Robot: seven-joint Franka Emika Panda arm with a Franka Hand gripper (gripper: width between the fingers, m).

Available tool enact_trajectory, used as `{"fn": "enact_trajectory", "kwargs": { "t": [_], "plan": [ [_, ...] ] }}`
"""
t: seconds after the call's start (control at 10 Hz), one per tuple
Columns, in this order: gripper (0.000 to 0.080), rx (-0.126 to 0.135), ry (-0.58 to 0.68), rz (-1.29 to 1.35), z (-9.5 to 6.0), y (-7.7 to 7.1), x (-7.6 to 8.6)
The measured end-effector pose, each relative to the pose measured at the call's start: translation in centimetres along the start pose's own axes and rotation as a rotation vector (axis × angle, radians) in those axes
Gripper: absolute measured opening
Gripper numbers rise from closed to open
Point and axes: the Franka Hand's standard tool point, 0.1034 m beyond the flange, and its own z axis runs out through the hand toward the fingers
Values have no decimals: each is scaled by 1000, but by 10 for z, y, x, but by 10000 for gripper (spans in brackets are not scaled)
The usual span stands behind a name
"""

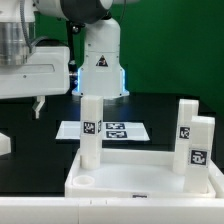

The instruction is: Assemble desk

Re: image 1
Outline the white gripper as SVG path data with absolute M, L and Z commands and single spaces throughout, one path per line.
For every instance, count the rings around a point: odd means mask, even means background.
M 0 66 L 0 99 L 37 96 L 32 109 L 38 119 L 44 96 L 68 91 L 69 59 L 68 47 L 37 47 L 24 65 Z

